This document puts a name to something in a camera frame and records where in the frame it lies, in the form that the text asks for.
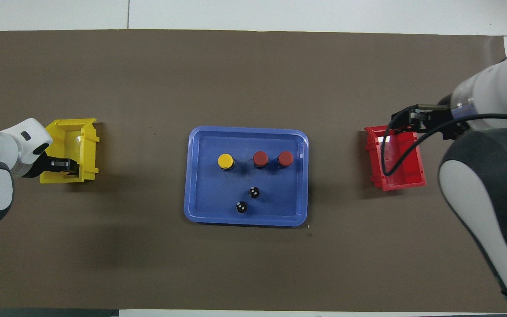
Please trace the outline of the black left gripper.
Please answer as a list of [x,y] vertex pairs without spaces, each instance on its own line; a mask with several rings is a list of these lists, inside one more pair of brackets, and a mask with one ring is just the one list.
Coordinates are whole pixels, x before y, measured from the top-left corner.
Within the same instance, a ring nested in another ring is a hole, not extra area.
[[47,154],[41,154],[25,173],[25,178],[36,178],[40,176],[50,165],[50,172],[59,175],[73,174],[73,170],[70,167],[73,166],[73,161],[71,159],[58,157],[51,157],[49,159]]

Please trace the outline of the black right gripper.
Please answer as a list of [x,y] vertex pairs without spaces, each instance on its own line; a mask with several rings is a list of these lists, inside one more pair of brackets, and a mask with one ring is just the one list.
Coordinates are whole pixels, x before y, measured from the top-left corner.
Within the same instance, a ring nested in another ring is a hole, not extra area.
[[439,128],[453,120],[449,106],[418,104],[416,110],[401,110],[391,117],[391,128],[406,128],[406,132],[425,134],[440,132],[442,139],[457,139],[470,129],[469,124],[457,123]]

